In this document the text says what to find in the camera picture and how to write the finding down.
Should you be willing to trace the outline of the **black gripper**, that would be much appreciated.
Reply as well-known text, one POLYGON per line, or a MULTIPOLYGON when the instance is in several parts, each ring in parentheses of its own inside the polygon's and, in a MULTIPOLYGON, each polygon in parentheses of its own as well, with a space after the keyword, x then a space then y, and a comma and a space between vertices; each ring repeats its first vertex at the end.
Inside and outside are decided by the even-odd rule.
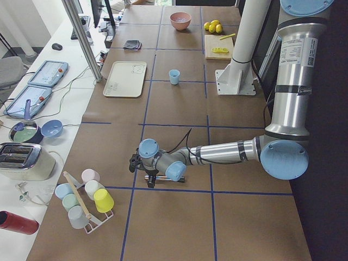
POLYGON ((145 168, 142 163, 141 157, 138 154, 133 154, 129 160, 129 171, 131 173, 134 173, 135 170, 145 171, 149 175, 147 186, 149 188, 154 188, 154 176, 158 174, 158 170, 149 170, 145 168))

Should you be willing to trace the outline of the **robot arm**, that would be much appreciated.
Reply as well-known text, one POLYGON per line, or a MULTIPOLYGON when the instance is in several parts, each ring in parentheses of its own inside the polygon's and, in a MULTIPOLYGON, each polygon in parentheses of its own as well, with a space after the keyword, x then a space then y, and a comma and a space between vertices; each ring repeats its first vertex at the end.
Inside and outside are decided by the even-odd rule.
POLYGON ((305 173, 306 112, 319 36, 326 30, 332 1, 281 1, 277 36, 281 40, 271 123, 261 136, 225 144, 162 150, 153 139, 143 140, 129 161, 129 170, 143 170, 153 188, 161 172, 180 180, 189 165, 238 164, 259 161, 271 176, 290 180, 305 173))

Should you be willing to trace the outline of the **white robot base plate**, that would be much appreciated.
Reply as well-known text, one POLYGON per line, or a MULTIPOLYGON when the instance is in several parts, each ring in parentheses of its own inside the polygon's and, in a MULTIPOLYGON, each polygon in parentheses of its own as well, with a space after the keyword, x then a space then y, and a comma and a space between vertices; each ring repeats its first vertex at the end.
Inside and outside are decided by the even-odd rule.
POLYGON ((237 76, 229 79, 229 72, 225 70, 216 70, 216 88, 218 95, 256 95, 256 90, 253 84, 252 69, 248 70, 245 79, 243 80, 243 71, 237 73, 237 76))

